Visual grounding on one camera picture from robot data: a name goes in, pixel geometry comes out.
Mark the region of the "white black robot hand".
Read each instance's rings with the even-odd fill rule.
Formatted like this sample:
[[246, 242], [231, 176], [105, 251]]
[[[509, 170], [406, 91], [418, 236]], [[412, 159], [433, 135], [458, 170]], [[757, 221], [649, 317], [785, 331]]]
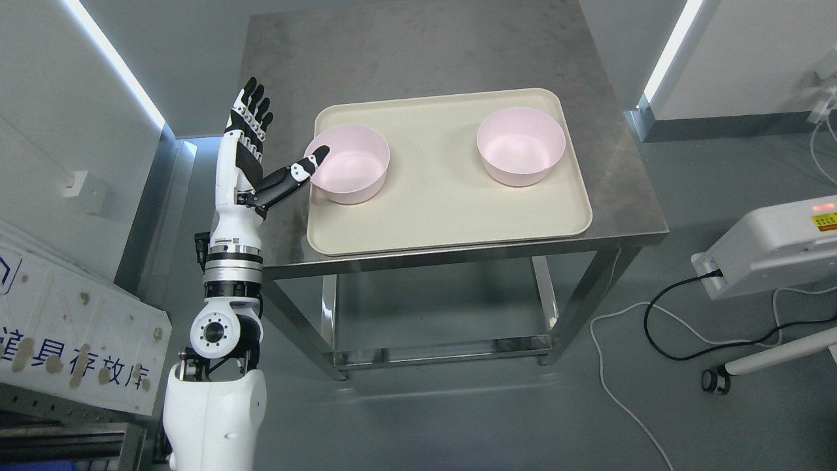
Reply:
[[211, 245], [260, 249], [259, 227], [268, 211], [308, 184], [331, 152], [331, 147], [322, 145], [295, 163], [264, 173], [264, 142], [274, 119], [269, 105], [263, 84], [251, 77], [230, 108], [217, 156], [214, 200], [218, 221]]

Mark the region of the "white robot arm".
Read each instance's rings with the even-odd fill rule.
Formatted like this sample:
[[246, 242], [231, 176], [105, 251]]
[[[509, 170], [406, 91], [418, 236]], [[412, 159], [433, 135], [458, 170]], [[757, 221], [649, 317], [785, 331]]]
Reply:
[[262, 243], [254, 230], [196, 235], [204, 304], [165, 388], [173, 470], [251, 470], [266, 409], [257, 368], [263, 328]]

